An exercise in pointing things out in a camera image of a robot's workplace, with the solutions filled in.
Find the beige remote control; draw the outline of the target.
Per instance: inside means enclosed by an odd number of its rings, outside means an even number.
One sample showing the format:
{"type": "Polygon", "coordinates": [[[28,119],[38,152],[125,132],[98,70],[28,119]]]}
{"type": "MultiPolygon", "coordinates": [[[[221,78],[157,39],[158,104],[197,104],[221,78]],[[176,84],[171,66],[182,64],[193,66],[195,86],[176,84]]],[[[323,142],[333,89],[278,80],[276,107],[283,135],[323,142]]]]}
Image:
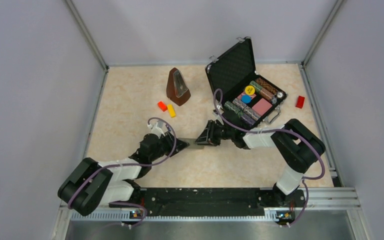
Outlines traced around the beige remote control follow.
{"type": "Polygon", "coordinates": [[[198,145],[196,142],[195,142],[195,139],[194,138],[179,138],[181,141],[185,142],[188,144],[188,147],[187,149],[194,149],[194,150],[201,150],[203,149],[205,146],[204,145],[198,145]]]}

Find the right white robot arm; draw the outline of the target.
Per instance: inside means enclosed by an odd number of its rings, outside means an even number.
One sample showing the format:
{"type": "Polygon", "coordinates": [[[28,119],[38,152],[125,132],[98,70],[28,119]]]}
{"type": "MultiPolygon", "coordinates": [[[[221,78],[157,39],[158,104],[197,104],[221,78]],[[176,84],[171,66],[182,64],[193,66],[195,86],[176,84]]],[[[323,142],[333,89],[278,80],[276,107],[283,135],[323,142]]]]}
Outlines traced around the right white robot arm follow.
{"type": "Polygon", "coordinates": [[[294,193],[304,184],[308,178],[306,172],[314,163],[320,164],[321,173],[312,177],[313,180],[321,179],[326,173],[322,160],[325,144],[295,118],[280,127],[251,128],[238,117],[224,113],[217,120],[209,120],[194,143],[219,146],[222,140],[230,140],[236,147],[246,150],[277,148],[286,166],[270,195],[279,206],[287,206],[293,200],[294,193]]]}

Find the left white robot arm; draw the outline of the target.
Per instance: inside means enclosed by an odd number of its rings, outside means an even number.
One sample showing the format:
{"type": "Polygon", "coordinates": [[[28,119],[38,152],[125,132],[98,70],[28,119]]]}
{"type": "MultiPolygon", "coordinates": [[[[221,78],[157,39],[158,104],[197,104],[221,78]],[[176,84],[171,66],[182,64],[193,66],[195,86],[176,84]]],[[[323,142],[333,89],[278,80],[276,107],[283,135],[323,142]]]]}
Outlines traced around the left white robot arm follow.
{"type": "Polygon", "coordinates": [[[122,160],[100,163],[90,157],[84,158],[60,186],[57,196],[82,216],[111,202],[124,202],[134,207],[141,198],[134,180],[190,145],[169,131],[146,134],[138,149],[122,160]]]}

